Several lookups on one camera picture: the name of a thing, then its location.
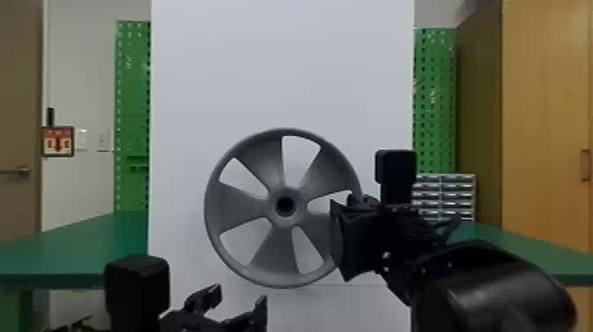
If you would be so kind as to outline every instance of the green tabletop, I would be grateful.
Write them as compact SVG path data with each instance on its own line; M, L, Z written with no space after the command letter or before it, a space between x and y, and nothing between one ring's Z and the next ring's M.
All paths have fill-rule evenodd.
M0 287L95 289L113 260L146 253L146 213L101 215L0 245Z
M0 245L0 287L96 289L105 264L146 253L146 214L102 215ZM567 286L593 286L593 255L479 223L464 223L451 242L482 239L539 265Z

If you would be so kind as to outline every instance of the wheel spoke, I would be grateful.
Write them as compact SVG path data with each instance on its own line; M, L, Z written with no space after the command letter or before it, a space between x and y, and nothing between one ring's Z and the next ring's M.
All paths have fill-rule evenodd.
M220 234L266 215L266 202L234 186L219 182L206 203L206 218L215 220Z
M282 137L273 137L249 147L242 151L237 159L268 191L284 185Z
M357 187L357 179L352 175L354 171L336 158L340 156L325 148L321 148L315 156L299 186L307 201Z
M291 230L272 228L249 265L281 274L299 274Z
M329 224L329 214L310 214L300 225L323 260L330 256Z

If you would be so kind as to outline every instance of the door handle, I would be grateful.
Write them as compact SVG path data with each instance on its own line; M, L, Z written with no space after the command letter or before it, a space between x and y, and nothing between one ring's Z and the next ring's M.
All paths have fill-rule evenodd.
M591 180L591 149L581 150L581 181L589 182Z
M31 169L26 165L19 165L13 170L0 170L0 175L19 175L22 177L28 177L31 174Z

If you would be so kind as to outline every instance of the green table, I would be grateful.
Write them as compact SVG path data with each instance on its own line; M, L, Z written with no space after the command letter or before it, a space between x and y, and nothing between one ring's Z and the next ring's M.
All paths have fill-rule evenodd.
M0 244L2 331L29 332L33 290L90 290L103 285L103 268L146 253L147 214L101 215Z
M593 255L478 223L464 223L451 242L482 239L530 260L566 286L593 286ZM147 216L102 215L0 245L0 313L8 332L27 331L32 290L100 289L107 263L146 253Z

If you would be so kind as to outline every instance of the wooden cabinet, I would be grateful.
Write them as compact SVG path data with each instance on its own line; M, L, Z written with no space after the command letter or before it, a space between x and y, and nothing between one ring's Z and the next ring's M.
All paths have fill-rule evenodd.
M477 219L587 252L592 5L493 1L457 31L458 165L477 174ZM572 293L591 330L589 292Z

